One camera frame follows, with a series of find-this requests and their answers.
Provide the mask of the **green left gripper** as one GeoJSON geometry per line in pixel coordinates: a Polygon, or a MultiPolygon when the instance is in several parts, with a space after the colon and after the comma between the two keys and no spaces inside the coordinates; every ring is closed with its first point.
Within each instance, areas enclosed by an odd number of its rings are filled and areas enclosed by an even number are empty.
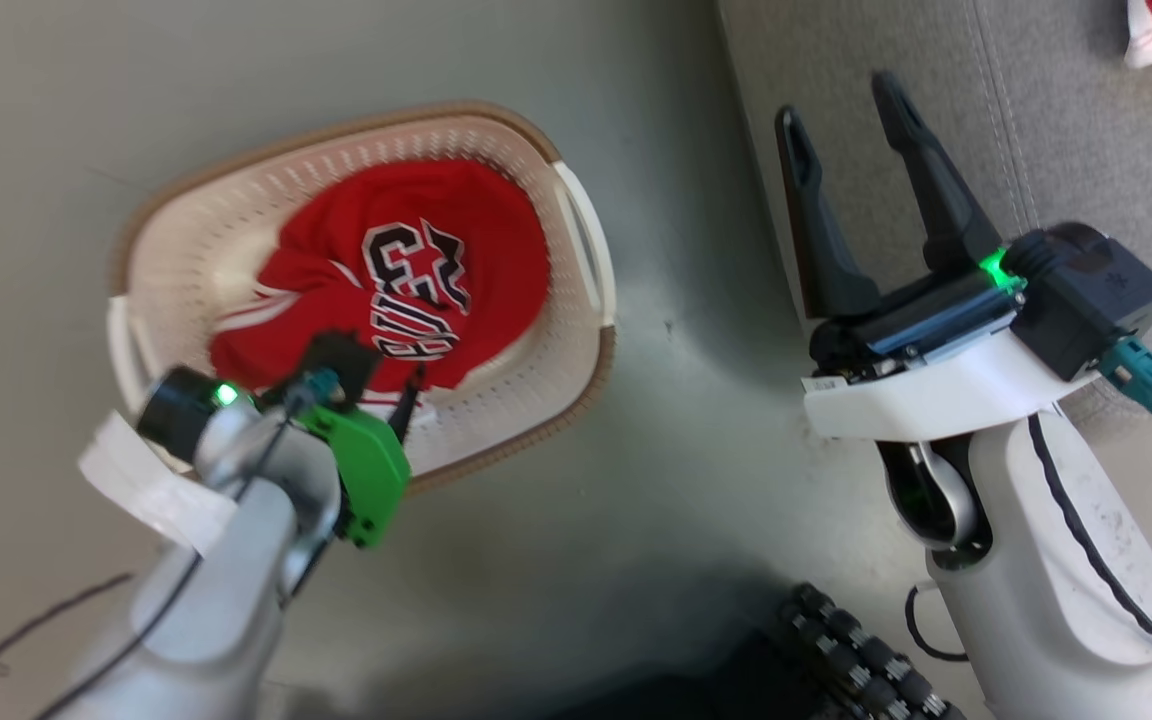
{"type": "Polygon", "coordinates": [[[358,548],[381,541],[412,477],[403,444],[426,376],[416,366],[407,377],[391,425],[379,416],[312,406],[294,416],[306,435],[303,468],[294,482],[306,501],[314,543],[346,541],[358,548]]]}

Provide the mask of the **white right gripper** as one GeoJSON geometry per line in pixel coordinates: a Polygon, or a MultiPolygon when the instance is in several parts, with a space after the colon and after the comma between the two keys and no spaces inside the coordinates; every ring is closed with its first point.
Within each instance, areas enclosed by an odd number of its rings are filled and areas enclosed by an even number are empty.
{"type": "Polygon", "coordinates": [[[820,363],[803,379],[806,418],[827,438],[924,442],[1024,418],[1092,382],[1059,377],[1011,332],[1020,290],[983,272],[1002,245],[986,210],[895,73],[870,76],[888,146],[904,161],[933,273],[881,305],[823,190],[823,164],[797,109],[778,111],[776,145],[791,251],[820,363]],[[878,313],[873,313],[879,306],[878,313]]]}

